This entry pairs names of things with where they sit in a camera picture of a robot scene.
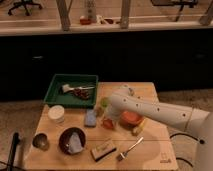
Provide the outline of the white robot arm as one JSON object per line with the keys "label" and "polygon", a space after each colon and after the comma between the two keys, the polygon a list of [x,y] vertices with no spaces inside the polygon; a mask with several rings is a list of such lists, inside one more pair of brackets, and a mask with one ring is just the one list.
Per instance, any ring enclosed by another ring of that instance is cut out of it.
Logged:
{"label": "white robot arm", "polygon": [[116,89],[108,97],[106,117],[117,121],[124,111],[130,111],[196,137],[199,143],[193,171],[213,171],[213,112],[145,100],[133,94],[129,85]]}

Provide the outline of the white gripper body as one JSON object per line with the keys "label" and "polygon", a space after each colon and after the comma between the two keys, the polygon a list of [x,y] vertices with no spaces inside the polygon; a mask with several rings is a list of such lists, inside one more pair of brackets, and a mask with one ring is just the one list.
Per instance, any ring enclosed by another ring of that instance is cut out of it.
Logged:
{"label": "white gripper body", "polygon": [[112,105],[108,105],[107,108],[104,111],[104,118],[103,118],[102,122],[106,119],[110,119],[113,122],[113,125],[114,125],[114,128],[115,128],[117,122],[120,119],[121,113],[122,113],[121,110],[116,109]]}

